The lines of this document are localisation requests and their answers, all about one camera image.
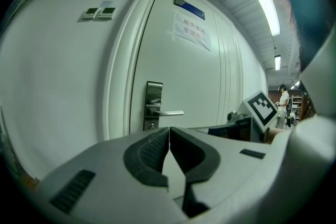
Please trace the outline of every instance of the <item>sign with chinese characters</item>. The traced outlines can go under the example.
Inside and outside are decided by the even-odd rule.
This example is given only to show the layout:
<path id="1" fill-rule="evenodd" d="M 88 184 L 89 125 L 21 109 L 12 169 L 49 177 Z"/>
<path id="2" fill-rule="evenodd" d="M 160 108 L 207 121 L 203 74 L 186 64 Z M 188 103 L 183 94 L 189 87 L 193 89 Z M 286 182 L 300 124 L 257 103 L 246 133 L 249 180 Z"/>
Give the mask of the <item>sign with chinese characters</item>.
<path id="1" fill-rule="evenodd" d="M 201 21 L 190 19 L 188 16 L 176 12 L 174 35 L 211 51 L 210 31 Z"/>

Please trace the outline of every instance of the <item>silver door handle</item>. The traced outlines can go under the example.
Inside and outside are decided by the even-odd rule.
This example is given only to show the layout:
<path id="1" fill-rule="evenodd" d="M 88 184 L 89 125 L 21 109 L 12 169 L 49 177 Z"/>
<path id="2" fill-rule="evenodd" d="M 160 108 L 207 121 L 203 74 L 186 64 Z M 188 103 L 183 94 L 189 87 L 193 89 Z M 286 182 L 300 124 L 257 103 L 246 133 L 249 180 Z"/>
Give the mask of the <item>silver door handle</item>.
<path id="1" fill-rule="evenodd" d="M 154 116 L 166 117 L 166 116 L 181 116 L 184 115 L 182 110 L 176 111 L 153 111 Z"/>

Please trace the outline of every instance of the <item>door frame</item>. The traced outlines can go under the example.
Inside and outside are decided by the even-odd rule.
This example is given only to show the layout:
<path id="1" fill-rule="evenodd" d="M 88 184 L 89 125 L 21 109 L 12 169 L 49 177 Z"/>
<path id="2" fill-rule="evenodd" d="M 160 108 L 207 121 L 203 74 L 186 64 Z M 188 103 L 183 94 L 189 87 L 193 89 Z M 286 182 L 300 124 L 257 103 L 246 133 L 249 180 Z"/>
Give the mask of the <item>door frame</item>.
<path id="1" fill-rule="evenodd" d="M 102 124 L 105 140 L 130 134 L 130 113 L 136 62 L 142 35 L 154 1 L 134 0 L 113 44 L 103 95 Z M 232 28 L 232 39 L 236 45 L 238 56 L 238 103 L 241 103 L 243 98 L 243 68 L 235 26 L 210 1 L 200 1 L 219 14 Z"/>

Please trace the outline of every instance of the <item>fluorescent light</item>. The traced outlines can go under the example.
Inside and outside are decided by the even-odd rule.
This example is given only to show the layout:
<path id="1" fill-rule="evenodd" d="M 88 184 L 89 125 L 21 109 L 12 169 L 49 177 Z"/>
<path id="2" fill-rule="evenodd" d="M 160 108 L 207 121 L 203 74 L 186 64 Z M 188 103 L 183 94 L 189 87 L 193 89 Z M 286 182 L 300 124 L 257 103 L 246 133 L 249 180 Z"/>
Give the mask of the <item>fluorescent light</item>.
<path id="1" fill-rule="evenodd" d="M 275 60 L 275 70 L 280 70 L 280 68 L 281 68 L 281 56 L 280 55 L 275 55 L 274 60 Z"/>
<path id="2" fill-rule="evenodd" d="M 280 35 L 279 18 L 273 0 L 259 0 L 259 2 L 266 15 L 272 36 Z"/>

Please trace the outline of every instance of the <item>white wall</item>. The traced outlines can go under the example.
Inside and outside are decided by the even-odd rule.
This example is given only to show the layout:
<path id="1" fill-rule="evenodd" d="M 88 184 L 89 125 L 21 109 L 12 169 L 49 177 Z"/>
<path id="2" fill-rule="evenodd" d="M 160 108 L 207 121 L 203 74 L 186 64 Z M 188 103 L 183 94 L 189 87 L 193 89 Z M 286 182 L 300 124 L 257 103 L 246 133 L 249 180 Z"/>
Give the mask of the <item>white wall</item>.
<path id="1" fill-rule="evenodd" d="M 251 96 L 259 90 L 268 93 L 266 73 L 251 46 L 236 29 L 236 35 L 240 47 L 241 64 L 243 66 L 243 99 Z"/>
<path id="2" fill-rule="evenodd" d="M 102 1 L 114 1 L 114 20 L 79 21 Z M 0 100 L 14 150 L 33 177 L 103 140 L 105 72 L 132 2 L 31 0 L 4 32 Z"/>

